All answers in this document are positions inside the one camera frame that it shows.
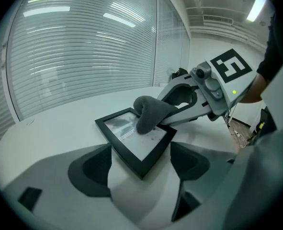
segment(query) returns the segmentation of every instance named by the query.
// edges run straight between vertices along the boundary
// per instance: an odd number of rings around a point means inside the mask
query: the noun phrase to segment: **ceiling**
[[[187,9],[190,26],[202,26],[202,15],[214,15],[231,18],[233,25],[248,29],[257,35],[258,41],[266,45],[270,25],[270,17],[274,8],[266,1],[260,15],[254,22],[246,21],[246,18],[254,4],[254,0],[183,0]]]

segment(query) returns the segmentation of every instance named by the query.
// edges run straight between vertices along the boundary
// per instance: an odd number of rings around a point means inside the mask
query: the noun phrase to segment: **wire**
[[[228,113],[227,113],[227,117],[226,117],[226,125],[228,128],[230,128],[230,125],[228,123],[228,117],[229,117],[229,114],[231,113],[231,109],[229,109]]]
[[[247,146],[247,142],[246,142],[246,140],[245,140],[245,138],[243,137],[242,134],[239,134],[239,136],[241,136],[240,139],[242,139],[242,140],[245,142],[245,145],[244,145],[244,146],[240,145],[240,147],[241,147],[241,148],[245,148],[245,147]]]

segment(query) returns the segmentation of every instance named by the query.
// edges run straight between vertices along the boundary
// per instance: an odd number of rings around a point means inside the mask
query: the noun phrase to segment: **air vent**
[[[214,16],[214,15],[203,15],[203,22],[204,23],[218,23],[224,25],[233,25],[233,19],[221,17],[221,16]]]

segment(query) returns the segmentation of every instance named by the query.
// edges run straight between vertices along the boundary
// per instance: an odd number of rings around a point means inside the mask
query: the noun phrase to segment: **photo frame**
[[[139,117],[140,115],[138,115],[133,108],[126,108],[114,114],[99,118],[95,120],[95,123],[108,142],[112,144],[114,150],[119,155],[121,160],[142,180],[161,157],[162,153],[170,144],[177,130],[169,126],[158,124],[152,131],[146,134],[147,137],[146,135],[139,135],[136,133],[135,140],[130,139],[129,142],[125,142],[125,139],[128,140],[128,136],[133,137],[133,123],[136,122]],[[141,139],[147,148],[142,147],[142,144],[140,144],[142,142],[138,142],[141,141]],[[138,156],[136,156],[128,147],[126,147],[126,145],[134,147],[134,141],[137,143],[137,149],[149,149],[148,146],[151,145],[153,145],[154,148],[151,149],[151,151],[144,158],[140,159],[140,157],[138,158]]]

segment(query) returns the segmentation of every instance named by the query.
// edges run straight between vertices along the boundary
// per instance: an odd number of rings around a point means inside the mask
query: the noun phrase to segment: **cable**
[[[245,142],[245,145],[242,146],[242,145],[239,145],[241,148],[245,148],[247,146],[247,142],[245,140],[245,138],[243,137],[242,134],[238,133],[235,128],[233,126],[231,126],[233,128],[233,131],[234,131],[234,134],[231,134],[231,135],[237,135],[237,137],[240,137],[241,140],[243,140]]]
[[[243,137],[242,134],[239,134],[239,136],[241,136],[240,139],[242,139],[242,140],[245,142],[245,146],[240,145],[240,147],[241,147],[241,148],[245,148],[245,147],[247,146],[247,142],[246,142],[246,140],[244,139],[244,137]]]
[[[228,123],[228,117],[229,117],[229,114],[231,113],[231,109],[229,109],[228,113],[227,113],[227,117],[226,117],[226,125],[228,128],[230,128],[230,125]]]

